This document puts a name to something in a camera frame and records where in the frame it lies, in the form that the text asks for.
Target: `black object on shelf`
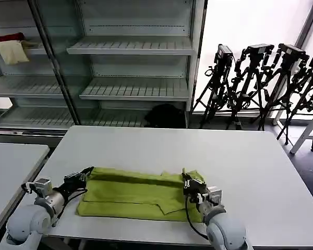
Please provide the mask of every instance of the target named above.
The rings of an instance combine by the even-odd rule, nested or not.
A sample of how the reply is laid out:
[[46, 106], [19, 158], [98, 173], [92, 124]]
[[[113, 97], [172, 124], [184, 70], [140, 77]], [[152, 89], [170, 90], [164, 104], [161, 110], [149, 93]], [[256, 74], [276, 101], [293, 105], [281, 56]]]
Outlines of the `black object on shelf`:
[[147, 128], [186, 128], [185, 115], [180, 109], [171, 104], [155, 106], [146, 116]]

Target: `green cloth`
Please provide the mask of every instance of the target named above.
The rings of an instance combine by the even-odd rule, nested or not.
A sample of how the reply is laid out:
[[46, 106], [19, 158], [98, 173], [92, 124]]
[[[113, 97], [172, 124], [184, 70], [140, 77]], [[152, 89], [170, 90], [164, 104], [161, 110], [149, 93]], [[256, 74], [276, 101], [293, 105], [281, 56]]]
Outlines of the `green cloth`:
[[[197, 171], [188, 174], [204, 181]], [[187, 221], [181, 174], [94, 168], [87, 189], [77, 208], [80, 216]], [[188, 208], [190, 220], [201, 222], [195, 205]]]

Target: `cabinet shelf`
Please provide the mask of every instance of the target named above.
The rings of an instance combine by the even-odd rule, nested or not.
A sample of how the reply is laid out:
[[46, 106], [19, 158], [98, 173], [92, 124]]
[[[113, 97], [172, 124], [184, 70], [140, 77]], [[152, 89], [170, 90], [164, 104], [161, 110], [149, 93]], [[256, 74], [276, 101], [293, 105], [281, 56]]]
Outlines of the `cabinet shelf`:
[[0, 128], [68, 129], [73, 125], [68, 108], [13, 107], [0, 116]]
[[80, 94], [80, 98], [185, 102], [189, 97], [187, 82], [182, 78], [96, 77]]
[[89, 125], [141, 128], [147, 123], [146, 114], [147, 111], [142, 110], [101, 109]]
[[0, 97], [63, 98], [54, 76], [2, 76]]
[[67, 49], [88, 55], [187, 55], [194, 53], [186, 36], [86, 36]]

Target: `metal frame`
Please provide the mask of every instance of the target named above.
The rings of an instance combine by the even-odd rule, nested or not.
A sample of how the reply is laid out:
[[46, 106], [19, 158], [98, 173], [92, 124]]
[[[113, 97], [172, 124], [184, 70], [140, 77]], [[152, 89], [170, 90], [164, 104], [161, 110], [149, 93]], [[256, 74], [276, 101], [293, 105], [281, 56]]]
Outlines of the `metal frame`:
[[313, 135], [311, 134], [313, 130], [313, 120], [309, 123], [309, 125], [306, 127], [306, 129], [303, 131], [302, 135], [299, 137], [297, 142], [294, 144], [294, 146], [291, 148], [290, 153], [295, 154], [297, 153], [298, 149], [302, 146], [304, 141], [306, 139], [313, 140]]

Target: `white table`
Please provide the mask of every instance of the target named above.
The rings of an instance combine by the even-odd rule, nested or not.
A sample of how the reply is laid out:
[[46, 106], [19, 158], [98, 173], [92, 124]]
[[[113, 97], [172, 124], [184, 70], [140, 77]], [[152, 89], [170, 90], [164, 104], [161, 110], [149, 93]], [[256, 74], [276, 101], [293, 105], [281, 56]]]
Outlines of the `white table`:
[[[89, 166], [155, 174], [196, 169], [222, 189], [227, 212], [245, 223], [253, 246], [313, 246], [313, 197], [269, 132], [72, 127], [39, 176], [56, 186]], [[50, 235], [209, 244], [186, 222], [79, 217], [78, 203], [67, 206]]]
[[0, 143], [0, 228], [22, 199], [21, 184], [37, 175], [48, 152], [46, 145]]

